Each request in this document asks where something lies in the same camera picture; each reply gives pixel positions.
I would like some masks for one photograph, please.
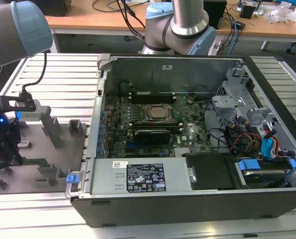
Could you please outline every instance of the motherboard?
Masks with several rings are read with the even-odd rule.
[[[181,157],[212,152],[201,120],[203,101],[193,95],[105,97],[110,158]]]

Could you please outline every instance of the wooden desk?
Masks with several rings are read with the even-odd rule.
[[[53,34],[93,34],[93,35],[131,35],[119,12],[100,12],[92,8],[94,0],[72,0],[72,5],[66,17],[50,17],[48,24]],[[111,0],[101,0],[96,4],[96,8],[109,10],[106,7]],[[228,0],[227,8],[235,20],[246,24],[241,38],[245,40],[256,41],[281,41],[296,42],[296,22],[272,23],[269,24],[265,16],[252,16],[251,19],[239,18],[239,12],[230,9],[238,0]],[[145,22],[145,13],[147,4],[139,5],[133,8],[139,19]],[[130,23],[139,32],[144,33],[144,28],[140,23],[129,17]],[[223,20],[220,29],[217,30],[218,39],[222,39],[230,33],[230,25],[227,20]],[[56,38],[51,48],[52,52],[58,52]]]
[[[46,21],[48,22],[48,20],[50,19],[50,16],[45,16],[45,18],[46,18]]]

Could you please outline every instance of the floor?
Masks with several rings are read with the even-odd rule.
[[[125,41],[123,36],[103,35],[68,35],[58,34],[57,40],[62,53],[114,53],[114,54],[137,54],[142,49],[143,42],[131,36]],[[262,42],[240,41],[235,46],[231,55],[235,56],[275,56],[284,59],[296,72],[296,47],[291,53],[286,53],[290,43],[272,42],[266,51],[261,51]],[[4,66],[0,75],[0,91],[11,76],[18,62]]]

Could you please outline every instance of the power supply label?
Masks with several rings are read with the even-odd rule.
[[[164,192],[166,190],[162,163],[127,165],[127,191],[129,193]]]

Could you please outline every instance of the cpu socket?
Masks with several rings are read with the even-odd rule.
[[[146,121],[172,121],[171,106],[169,105],[149,105],[143,107]]]

